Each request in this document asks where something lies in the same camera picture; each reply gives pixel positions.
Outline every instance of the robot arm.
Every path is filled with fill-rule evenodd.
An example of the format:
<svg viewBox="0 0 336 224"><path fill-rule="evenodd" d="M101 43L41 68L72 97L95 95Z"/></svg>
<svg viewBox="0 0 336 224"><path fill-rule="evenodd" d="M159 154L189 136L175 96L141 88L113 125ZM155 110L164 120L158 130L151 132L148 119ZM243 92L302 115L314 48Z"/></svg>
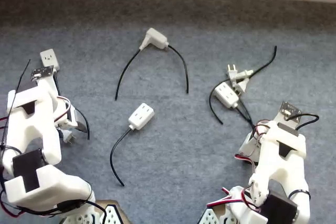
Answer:
<svg viewBox="0 0 336 224"><path fill-rule="evenodd" d="M52 78L53 67L33 71L36 86L15 96L8 94L9 115L6 149L3 154L5 170L14 176L6 181L5 191L9 203L31 212L58 209L65 216L81 214L97 218L94 207L83 202L95 202L91 186L77 176L67 175L54 167L61 161L60 133L77 128L86 131L79 114L70 101L58 95ZM43 147L26 152L27 146L36 138L42 139Z"/></svg>
<svg viewBox="0 0 336 224"><path fill-rule="evenodd" d="M239 149L241 156L258 163L248 187L233 187L225 203L221 224L307 224L310 194L304 178L306 139L295 128L301 111L284 102L274 120L259 121ZM285 195L269 189L275 180Z"/></svg>

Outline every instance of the small sensor board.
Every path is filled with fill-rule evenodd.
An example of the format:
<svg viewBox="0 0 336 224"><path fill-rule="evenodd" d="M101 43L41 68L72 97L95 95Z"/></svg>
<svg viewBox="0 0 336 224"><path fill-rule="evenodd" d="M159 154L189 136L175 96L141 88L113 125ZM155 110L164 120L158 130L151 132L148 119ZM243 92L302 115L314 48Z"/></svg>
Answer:
<svg viewBox="0 0 336 224"><path fill-rule="evenodd" d="M280 108L280 113L282 115L284 115L284 118L287 119L293 115L297 115L297 114L302 114L302 111L299 110L297 107L295 107L294 105L288 103L288 102L282 102L281 108ZM292 119L293 121L299 123L300 122L301 117Z"/></svg>
<svg viewBox="0 0 336 224"><path fill-rule="evenodd" d="M54 72L54 66L34 69L31 73L30 79L31 81L35 81L37 79L50 77L53 75L53 72Z"/></svg>

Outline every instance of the power outlet socket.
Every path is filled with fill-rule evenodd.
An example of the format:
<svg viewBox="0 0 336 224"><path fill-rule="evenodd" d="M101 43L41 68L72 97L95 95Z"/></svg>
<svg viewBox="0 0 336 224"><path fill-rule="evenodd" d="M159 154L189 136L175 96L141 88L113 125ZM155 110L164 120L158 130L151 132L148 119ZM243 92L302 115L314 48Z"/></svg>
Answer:
<svg viewBox="0 0 336 224"><path fill-rule="evenodd" d="M221 83L215 88L214 94L228 109L238 106L239 97L225 82Z"/></svg>
<svg viewBox="0 0 336 224"><path fill-rule="evenodd" d="M53 49L40 52L40 56L44 67L54 66L56 71L59 70L59 64Z"/></svg>
<svg viewBox="0 0 336 224"><path fill-rule="evenodd" d="M128 118L130 128L132 130L142 129L153 116L154 110L147 104L141 103L141 105L133 112L130 118Z"/></svg>

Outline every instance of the power cord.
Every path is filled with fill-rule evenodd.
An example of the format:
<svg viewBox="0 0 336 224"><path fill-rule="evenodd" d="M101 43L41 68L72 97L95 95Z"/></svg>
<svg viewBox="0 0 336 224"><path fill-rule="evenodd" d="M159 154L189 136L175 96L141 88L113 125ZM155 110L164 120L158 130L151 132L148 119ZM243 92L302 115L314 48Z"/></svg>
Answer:
<svg viewBox="0 0 336 224"><path fill-rule="evenodd" d="M272 54L272 58L266 63L264 64L263 66L261 66L260 68L258 68L256 71L254 71L251 75L249 75L249 79L251 79L255 74L257 74L258 72L262 71L264 68L266 68L268 65L270 65L275 57L277 55L277 46L274 46L274 50L273 50L273 54ZM240 104L242 105L242 107L244 108L244 110L246 111L247 113L247 116L237 107L237 106L233 106L233 103L230 102L230 100L233 98L233 95L232 93L234 92L232 90L232 88L229 88L229 89L226 89L224 91L222 90L218 90L218 86L221 85L222 83L226 83L227 81L229 81L230 78L228 79L225 79L224 81L221 81L219 84L217 84L215 87L213 87L213 89L211 90L210 94L209 94L209 99L208 99L208 103L209 103L209 107L210 107L210 110L211 112L213 113L213 115L216 117L216 119L218 120L218 122L220 124L223 124L223 121L221 119L219 119L218 115L215 113L213 107L212 107L212 103L211 103L211 97L213 96L213 93L215 92L216 96L218 97L218 99L224 103L227 108L230 108L231 106L234 107L238 113L244 118L245 121L247 121L249 123L249 125L254 128L254 124L253 124L253 121L252 121L252 118L250 116L250 113L249 111L247 110L246 106L244 105L244 103L242 102L241 98L239 98L239 101L240 101Z"/></svg>
<svg viewBox="0 0 336 224"><path fill-rule="evenodd" d="M320 119L320 117L319 117L318 115L316 115L316 114L302 113L302 114L297 114L297 115L290 116L290 117L288 117L288 118L286 119L286 121L293 120L293 119L295 119L295 118L300 118L300 117L302 117L302 116L313 116L313 117L315 117L315 119L313 119L313 120L311 120L311 121L308 121L308 122L306 122L306 123L302 123L301 125L297 126L297 127L295 128L296 131L299 130L300 128L302 128L302 127L308 125L308 124L317 122L317 121Z"/></svg>
<svg viewBox="0 0 336 224"><path fill-rule="evenodd" d="M3 171L4 171L4 167L3 167L3 163L2 163L2 159L3 159L3 156L4 156L4 152L5 152L5 146L6 146L6 142L7 140L5 140L5 135L7 134L7 128L8 128L8 123L9 123L9 116L12 112L12 109L13 109L13 105L14 105L14 101L15 101L15 98L16 98L16 94L17 94L17 91L20 87L20 84L21 84L21 81L22 81L22 77L23 75L25 74L28 66L29 66L29 63L30 63L30 59L28 60L28 63L25 67L25 69L23 70L22 74L20 75L20 78L19 78L19 81L17 83L17 86L16 86L16 89L15 89L15 93L14 93L14 97L13 97L13 101L12 101L12 105L10 106L10 110L8 112L8 116L6 117L6 123L5 123L5 127L4 127L4 130L3 130L3 133L2 133L2 140L1 140L1 143L0 143L0 184L1 184L1 188L3 191L6 192L6 188L5 188L5 179L4 179L4 176L3 176Z"/></svg>
<svg viewBox="0 0 336 224"><path fill-rule="evenodd" d="M171 45L169 45L167 38L160 32L156 31L153 28L150 28L147 32L146 32L146 36L141 44L141 46L139 47L139 49L135 52L135 54L133 55L133 57L127 62L126 66L124 67L124 69L121 72L121 75L119 77L119 81L118 81L118 85L117 85L117 89L116 89L116 95L114 97L114 100L116 101L118 99L118 93L119 93L119 89L120 89L120 85L121 85L121 80L126 72L126 70L128 69L129 65L131 64L131 62L136 58L136 56L145 48L147 47L149 44L153 44L154 46L158 47L159 49L165 49L165 48L170 48L172 49L182 60L183 63L183 67L184 67L184 72L185 72L185 80L186 80L186 93L189 94L189 77L188 77L188 69L187 69L187 64L185 63L185 60L183 59L182 55Z"/></svg>
<svg viewBox="0 0 336 224"><path fill-rule="evenodd" d="M117 148L118 144L127 136L128 133L130 133L132 130L130 128L127 129L127 131L122 134L122 136L116 141L116 143L114 144L111 153L110 153L110 165L111 165L111 169L113 171L113 174L115 175L115 177L117 178L117 180L119 181L119 183L121 184L121 186L125 186L124 182L120 179L120 177L118 176L116 170L114 169L114 165L113 165L113 153L115 148Z"/></svg>
<svg viewBox="0 0 336 224"><path fill-rule="evenodd" d="M118 144L127 136L128 133L130 133L134 129L137 129L138 131L140 129L142 129L149 122L149 120L153 116L154 116L154 110L151 107L149 107L147 104L142 103L132 113L132 115L129 117L129 119L128 119L128 121L130 123L129 129L127 129L127 131L125 131L125 133L122 134L122 136L116 141L116 143L114 144L114 146L113 146L113 148L111 150L111 153L110 153L110 165L111 165L111 169L113 171L113 174L115 175L115 177L117 178L117 180L121 184L121 186L125 186L125 184L120 179L120 177L118 176L116 170L114 169L113 160L112 160L114 150L115 150L115 148L117 148Z"/></svg>
<svg viewBox="0 0 336 224"><path fill-rule="evenodd" d="M58 92L58 95L61 95L61 91L60 91L60 88L59 88L59 84L58 84L58 79L57 79L57 72L54 73L54 82L55 82L55 85L56 85L56 89L57 89L57 92ZM78 108L75 108L78 113L80 113L84 120L85 120L85 124L86 124L86 129L87 129L87 134L88 134L88 140L90 140L90 124L89 124L89 121L87 120L87 118L85 117L85 115L78 109Z"/></svg>

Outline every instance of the red and white wire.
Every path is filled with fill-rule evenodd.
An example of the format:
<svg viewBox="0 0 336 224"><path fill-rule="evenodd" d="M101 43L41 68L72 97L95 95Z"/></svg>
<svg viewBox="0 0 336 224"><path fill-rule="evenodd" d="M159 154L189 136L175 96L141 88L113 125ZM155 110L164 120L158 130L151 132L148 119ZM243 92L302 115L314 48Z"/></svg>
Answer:
<svg viewBox="0 0 336 224"><path fill-rule="evenodd" d="M65 110L65 112L63 112L60 116L58 116L58 117L56 117L55 119L54 119L54 122L57 122L59 119L61 119L66 113L68 113L68 111L70 110L70 107L71 107L71 102L70 102L70 100L68 99L68 98L66 98L66 97L61 97L60 95L57 97L58 99L62 99L62 100L64 100L64 101L66 101L68 104L68 107L67 107L67 109Z"/></svg>
<svg viewBox="0 0 336 224"><path fill-rule="evenodd" d="M249 157L240 154L235 154L235 159L250 162L252 164L253 173L255 172L256 165L254 164L254 161L252 161L252 159L250 159Z"/></svg>
<svg viewBox="0 0 336 224"><path fill-rule="evenodd" d="M241 199L242 201L245 203L245 205L251 209L252 211L255 211L255 212L260 212L260 208L258 208L256 205L254 205L253 203L251 202L248 202L247 199L245 198L245 190L250 188L253 184L250 184L248 185L247 187L243 188L243 190L241 191L240 195L241 195Z"/></svg>
<svg viewBox="0 0 336 224"><path fill-rule="evenodd" d="M227 195L230 194L230 191L228 189L226 189L225 187L222 187L222 191L225 192Z"/></svg>

